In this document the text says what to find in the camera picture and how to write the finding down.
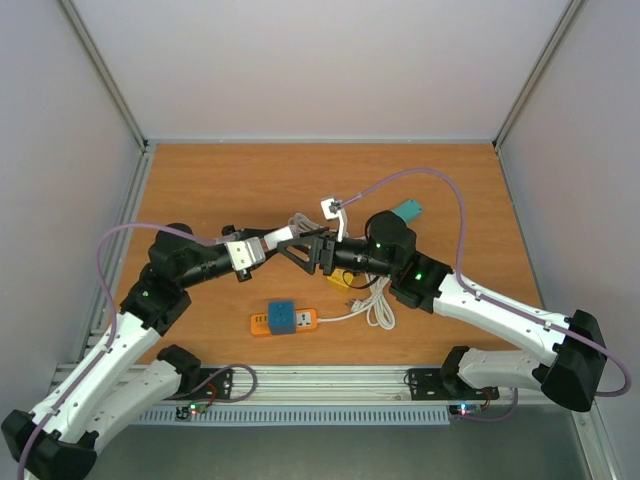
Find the blue cube socket adapter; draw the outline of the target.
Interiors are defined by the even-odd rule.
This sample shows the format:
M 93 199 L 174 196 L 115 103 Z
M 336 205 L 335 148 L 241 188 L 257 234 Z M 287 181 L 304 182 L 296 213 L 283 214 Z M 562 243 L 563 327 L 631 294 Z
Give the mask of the blue cube socket adapter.
M 296 313 L 291 300 L 272 301 L 267 308 L 267 324 L 272 335 L 296 333 Z

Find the orange power strip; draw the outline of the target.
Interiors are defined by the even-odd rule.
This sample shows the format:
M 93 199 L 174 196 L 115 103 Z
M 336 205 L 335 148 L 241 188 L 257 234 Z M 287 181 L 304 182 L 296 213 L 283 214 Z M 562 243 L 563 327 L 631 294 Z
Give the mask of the orange power strip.
M 274 321 L 270 321 L 266 313 L 252 315 L 249 325 L 254 337 L 266 338 L 310 333 L 318 328 L 319 323 L 314 309 L 297 309 L 294 314 L 286 314 Z

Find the grey white plug adapter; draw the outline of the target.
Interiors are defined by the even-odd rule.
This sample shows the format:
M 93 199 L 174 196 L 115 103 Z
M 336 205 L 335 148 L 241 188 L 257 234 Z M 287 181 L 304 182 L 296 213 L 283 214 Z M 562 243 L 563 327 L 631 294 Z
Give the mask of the grey white plug adapter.
M 295 225 L 287 225 L 276 229 L 263 237 L 267 251 L 275 250 L 281 242 L 299 237 L 299 231 Z

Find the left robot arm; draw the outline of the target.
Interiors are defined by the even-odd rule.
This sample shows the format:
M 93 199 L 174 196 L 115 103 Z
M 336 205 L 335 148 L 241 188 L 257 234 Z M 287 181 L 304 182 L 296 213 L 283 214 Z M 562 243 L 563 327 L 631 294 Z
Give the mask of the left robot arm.
M 178 346 L 127 383 L 121 380 L 191 304 L 188 288 L 234 273 L 241 281 L 295 229 L 241 229 L 219 238 L 197 237 L 185 224 L 148 223 L 156 238 L 149 262 L 111 324 L 72 373 L 29 411 L 14 410 L 1 432 L 20 479 L 84 479 L 98 456 L 144 411 L 201 386 L 200 361 Z

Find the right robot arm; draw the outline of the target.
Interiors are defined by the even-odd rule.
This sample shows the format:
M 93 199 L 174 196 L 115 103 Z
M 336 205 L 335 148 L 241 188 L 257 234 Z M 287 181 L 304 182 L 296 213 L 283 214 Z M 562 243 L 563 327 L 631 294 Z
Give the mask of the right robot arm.
M 515 346 L 513 352 L 453 348 L 440 370 L 450 395 L 528 389 L 572 411 L 591 409 L 607 361 L 597 319 L 583 310 L 571 316 L 544 311 L 472 286 L 451 266 L 418 252 L 415 232 L 395 213 L 373 215 L 362 239 L 340 239 L 321 228 L 277 250 L 309 274 L 341 269 L 386 278 L 390 295 L 406 307 L 466 322 Z

